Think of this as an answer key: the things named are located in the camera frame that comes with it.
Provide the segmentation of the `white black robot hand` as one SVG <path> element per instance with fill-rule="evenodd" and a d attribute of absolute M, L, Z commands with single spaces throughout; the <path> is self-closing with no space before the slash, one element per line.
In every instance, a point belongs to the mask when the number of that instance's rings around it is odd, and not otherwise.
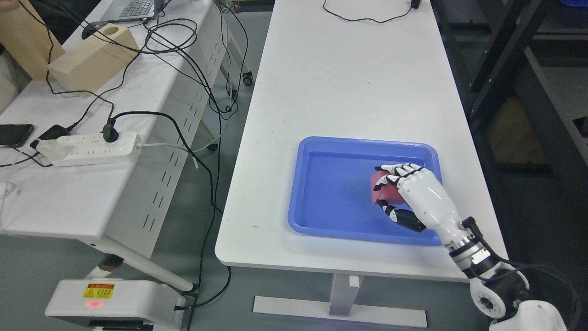
<path fill-rule="evenodd" d="M 374 169 L 385 171 L 386 175 L 376 181 L 373 191 L 394 186 L 411 209 L 399 209 L 385 200 L 377 200 L 393 222 L 416 232 L 431 229 L 437 232 L 448 249 L 456 249 L 458 242 L 469 237 L 468 230 L 462 226 L 464 218 L 458 214 L 453 200 L 428 168 L 405 163 L 377 165 Z"/>

